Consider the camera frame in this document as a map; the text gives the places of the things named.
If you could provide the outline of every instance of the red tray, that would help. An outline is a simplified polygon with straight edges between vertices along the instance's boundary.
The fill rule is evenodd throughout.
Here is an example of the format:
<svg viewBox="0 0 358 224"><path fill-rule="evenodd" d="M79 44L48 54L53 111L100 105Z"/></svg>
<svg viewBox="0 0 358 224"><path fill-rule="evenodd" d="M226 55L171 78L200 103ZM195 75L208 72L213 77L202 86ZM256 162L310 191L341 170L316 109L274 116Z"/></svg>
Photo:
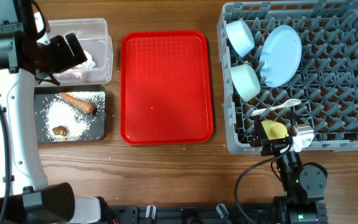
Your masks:
<svg viewBox="0 0 358 224"><path fill-rule="evenodd" d="M195 30L134 32L121 43L120 134L129 144L208 140L208 50Z"/></svg>

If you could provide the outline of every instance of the gray dish rack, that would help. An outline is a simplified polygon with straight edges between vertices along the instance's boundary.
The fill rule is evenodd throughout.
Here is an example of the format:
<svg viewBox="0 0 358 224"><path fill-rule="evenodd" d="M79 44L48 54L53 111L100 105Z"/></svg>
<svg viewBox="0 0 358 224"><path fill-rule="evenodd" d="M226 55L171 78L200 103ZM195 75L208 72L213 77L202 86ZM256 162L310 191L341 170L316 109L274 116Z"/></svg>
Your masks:
<svg viewBox="0 0 358 224"><path fill-rule="evenodd" d="M226 24L243 20L255 38L244 58L236 54ZM274 28L293 27L302 42L302 58L294 77L270 88L260 77L264 41ZM316 137L307 150L358 151L358 0L229 2L217 25L219 59L224 78L224 119L227 148L233 154L259 154L250 146L253 110L287 99L302 100L295 113L309 123ZM230 76L231 67L248 63L257 72L261 92L241 99ZM288 109L267 110L261 116L290 127Z"/></svg>

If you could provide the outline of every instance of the wood grain surface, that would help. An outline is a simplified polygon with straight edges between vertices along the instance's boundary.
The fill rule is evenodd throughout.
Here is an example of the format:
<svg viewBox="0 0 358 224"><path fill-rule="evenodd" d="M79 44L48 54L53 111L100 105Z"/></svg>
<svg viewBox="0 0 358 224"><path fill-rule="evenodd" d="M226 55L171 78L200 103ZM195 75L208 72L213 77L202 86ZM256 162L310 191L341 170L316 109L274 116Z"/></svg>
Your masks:
<svg viewBox="0 0 358 224"><path fill-rule="evenodd" d="M216 206L234 204L240 173L262 160L234 156L225 147L223 75L216 24L224 1L38 0L48 20L102 17L114 42L112 80L104 85L108 102L106 137L99 142L39 144L50 184L68 182L78 195L102 196L110 205ZM120 43L134 31L201 31L208 39L215 132L203 144L132 147L119 136ZM358 223L358 152L302 152L329 172L325 191L330 223ZM271 202L283 195L269 165L241 183L241 202Z"/></svg>

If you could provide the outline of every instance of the white plate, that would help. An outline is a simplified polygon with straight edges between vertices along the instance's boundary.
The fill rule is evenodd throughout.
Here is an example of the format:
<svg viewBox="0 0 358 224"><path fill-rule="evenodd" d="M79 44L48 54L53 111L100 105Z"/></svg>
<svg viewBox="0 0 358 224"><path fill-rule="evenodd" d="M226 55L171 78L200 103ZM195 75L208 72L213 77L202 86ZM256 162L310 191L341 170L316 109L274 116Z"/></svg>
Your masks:
<svg viewBox="0 0 358 224"><path fill-rule="evenodd" d="M265 61L260 70L260 76L266 76L265 84L277 87L290 81L299 67L301 55L302 44L295 30L290 26L273 30L260 54L260 61Z"/></svg>

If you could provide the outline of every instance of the plastic tray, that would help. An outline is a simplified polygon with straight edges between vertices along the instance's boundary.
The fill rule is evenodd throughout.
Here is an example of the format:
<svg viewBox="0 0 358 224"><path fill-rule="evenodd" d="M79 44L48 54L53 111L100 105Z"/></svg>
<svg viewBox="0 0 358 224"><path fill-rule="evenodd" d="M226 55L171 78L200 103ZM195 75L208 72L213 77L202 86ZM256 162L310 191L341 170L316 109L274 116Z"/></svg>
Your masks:
<svg viewBox="0 0 358 224"><path fill-rule="evenodd" d="M213 115L208 50L202 33L136 32L124 37L120 133L129 144L210 138Z"/></svg>
<svg viewBox="0 0 358 224"><path fill-rule="evenodd" d="M48 34L49 37L65 36L71 32L75 33L83 50L90 53L96 63L94 68L75 70L76 72L86 73L82 79L57 78L62 85L89 85L110 82L113 61L112 42L105 19L55 20L49 21L49 26L51 30ZM47 82L43 82L39 86L50 85Z"/></svg>
<svg viewBox="0 0 358 224"><path fill-rule="evenodd" d="M255 38L255 48L240 58L225 33L227 23L242 19ZM260 77L259 55L274 28L293 27L302 42L302 59L286 84L269 88ZM224 77L227 148L233 154L258 154L250 147L254 109L299 98L296 114L315 130L306 150L358 151L358 0L230 2L223 6L217 26L219 59ZM262 90L248 103L234 88L230 68L249 63ZM267 119L290 127L287 110L267 111Z"/></svg>

